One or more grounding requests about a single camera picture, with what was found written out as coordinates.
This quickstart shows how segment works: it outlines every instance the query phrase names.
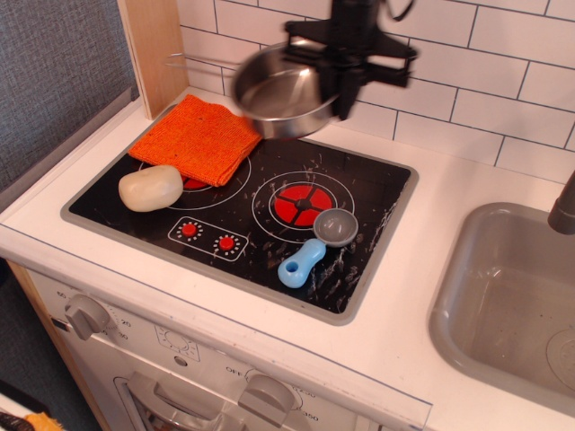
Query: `printed number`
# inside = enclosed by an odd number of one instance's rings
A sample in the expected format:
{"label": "printed number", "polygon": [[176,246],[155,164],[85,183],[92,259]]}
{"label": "printed number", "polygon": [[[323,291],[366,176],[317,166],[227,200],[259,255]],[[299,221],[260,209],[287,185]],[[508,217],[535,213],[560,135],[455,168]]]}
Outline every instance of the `printed number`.
{"label": "printed number", "polygon": [[317,416],[314,416],[314,415],[312,415],[312,414],[310,414],[310,413],[307,413],[306,411],[303,411],[303,410],[302,410],[302,413],[304,414],[304,416],[305,416],[306,418],[312,419],[312,420],[315,421],[315,422],[318,422],[318,421],[320,420]]}
{"label": "printed number", "polygon": [[294,388],[294,391],[296,391],[296,392],[300,392],[300,393],[303,393],[304,395],[307,395],[308,397],[315,398],[315,395],[313,395],[311,392],[305,391],[303,389],[299,389],[296,386],[292,386],[292,388]]}

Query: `wooden panel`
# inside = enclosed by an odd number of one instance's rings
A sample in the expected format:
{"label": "wooden panel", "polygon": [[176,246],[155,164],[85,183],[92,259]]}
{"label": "wooden panel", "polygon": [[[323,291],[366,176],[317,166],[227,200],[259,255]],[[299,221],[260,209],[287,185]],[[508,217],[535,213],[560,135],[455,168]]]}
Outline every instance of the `wooden panel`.
{"label": "wooden panel", "polygon": [[40,318],[42,325],[44,326],[46,332],[48,333],[50,339],[52,340],[52,343],[54,344],[54,346],[56,346],[56,349],[60,354],[60,356],[62,356],[64,363],[66,364],[68,370],[70,371],[70,374],[72,375],[76,384],[78,385],[80,392],[84,395],[84,398],[86,399],[88,406],[90,406],[90,409],[92,410],[92,413],[96,417],[96,420],[98,420],[100,427],[102,427],[103,431],[111,431],[108,422],[106,421],[104,415],[102,414],[102,411],[100,410],[98,404],[96,403],[96,399],[93,397],[92,393],[90,392],[90,389],[88,388],[88,384],[85,382],[82,373],[80,373],[80,369],[78,368],[74,359],[72,358],[72,355],[68,351],[66,344],[64,343],[64,340],[60,337],[60,334],[52,324],[52,320],[50,319],[49,312],[46,309],[46,305],[44,305],[44,303],[42,302],[42,299],[38,294],[38,290],[36,290],[36,286],[34,285],[32,279],[30,278],[28,271],[26,271],[26,268],[23,268],[13,262],[8,262],[8,265],[10,266],[10,269],[14,273],[16,279],[18,280],[18,283],[20,283],[22,290],[28,297],[28,300],[30,301],[32,307],[34,308],[34,311],[36,312],[36,314],[38,314],[38,317]]}
{"label": "wooden panel", "polygon": [[[188,86],[183,68],[165,64],[171,54],[182,53],[180,18],[176,0],[118,0],[146,115],[155,119]],[[172,58],[170,63],[183,57]]]}

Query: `white subway tile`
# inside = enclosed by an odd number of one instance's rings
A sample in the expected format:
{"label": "white subway tile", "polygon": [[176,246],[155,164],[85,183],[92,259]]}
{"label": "white subway tile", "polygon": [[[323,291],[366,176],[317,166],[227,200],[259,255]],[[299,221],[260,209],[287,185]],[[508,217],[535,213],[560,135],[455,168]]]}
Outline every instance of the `white subway tile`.
{"label": "white subway tile", "polygon": [[565,183],[575,170],[575,153],[506,137],[497,166]]}
{"label": "white subway tile", "polygon": [[455,96],[456,89],[453,87],[411,79],[407,88],[381,83],[368,84],[359,93],[358,99],[385,108],[448,120]]}
{"label": "white subway tile", "polygon": [[393,139],[396,118],[397,111],[395,110],[359,101],[351,108],[348,119],[339,122],[334,121],[332,124],[385,139]]}
{"label": "white subway tile", "polygon": [[180,25],[216,32],[216,11],[213,0],[178,0]]}
{"label": "white subway tile", "polygon": [[519,99],[575,112],[575,70],[532,63]]}
{"label": "white subway tile", "polygon": [[517,97],[527,62],[494,54],[416,40],[420,52],[414,76],[441,84]]}
{"label": "white subway tile", "polygon": [[471,48],[575,67],[575,22],[480,7]]}
{"label": "white subway tile", "polygon": [[575,114],[461,90],[457,95],[452,121],[502,135],[564,147]]}
{"label": "white subway tile", "polygon": [[519,12],[545,13],[548,0],[456,0],[462,3],[471,3],[484,6],[499,7]]}
{"label": "white subway tile", "polygon": [[551,0],[547,14],[575,21],[575,2],[573,0]]}
{"label": "white subway tile", "polygon": [[396,22],[381,10],[378,22],[383,31],[416,39],[466,47],[471,35],[476,6],[425,0],[415,2],[403,21]]}
{"label": "white subway tile", "polygon": [[186,66],[190,86],[218,94],[224,93],[221,67],[193,60],[186,60]]}
{"label": "white subway tile", "polygon": [[502,136],[400,112],[395,140],[493,165]]}
{"label": "white subway tile", "polygon": [[332,14],[331,0],[260,0],[260,7],[324,20]]}
{"label": "white subway tile", "polygon": [[181,36],[183,49],[187,55],[214,65],[230,66],[229,62],[239,65],[248,56],[260,50],[260,45],[257,43],[186,27],[181,28]]}
{"label": "white subway tile", "polygon": [[216,1],[216,13],[218,33],[263,45],[285,42],[284,23],[296,19],[295,15],[221,0]]}

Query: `gray wall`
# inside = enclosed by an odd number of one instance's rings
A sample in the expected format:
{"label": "gray wall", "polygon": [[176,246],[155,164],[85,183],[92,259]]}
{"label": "gray wall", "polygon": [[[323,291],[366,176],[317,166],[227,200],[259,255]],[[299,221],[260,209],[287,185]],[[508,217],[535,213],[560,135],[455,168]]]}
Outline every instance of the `gray wall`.
{"label": "gray wall", "polygon": [[[0,35],[0,192],[6,192],[62,143],[68,140],[65,152],[77,145],[69,142],[76,131],[126,90],[135,98],[137,87],[115,0],[1,0]],[[1,211],[15,196],[0,198]]]}

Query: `temperature dial markings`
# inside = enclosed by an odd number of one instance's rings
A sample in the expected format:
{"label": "temperature dial markings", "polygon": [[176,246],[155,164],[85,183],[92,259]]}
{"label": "temperature dial markings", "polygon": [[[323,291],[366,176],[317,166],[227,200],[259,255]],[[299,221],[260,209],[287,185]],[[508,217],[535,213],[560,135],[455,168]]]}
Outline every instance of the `temperature dial markings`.
{"label": "temperature dial markings", "polygon": [[162,328],[161,326],[155,326],[155,333],[158,337],[158,342],[162,346],[168,347],[170,350],[178,352],[180,355],[184,355],[199,362],[198,345],[194,340],[183,337],[182,335]]}
{"label": "temperature dial markings", "polygon": [[131,328],[131,323],[128,319],[122,319],[116,312],[116,309],[111,305],[106,305],[108,314],[111,319],[106,325],[103,333],[107,335],[110,339],[118,342],[126,342],[129,340],[129,330]]}

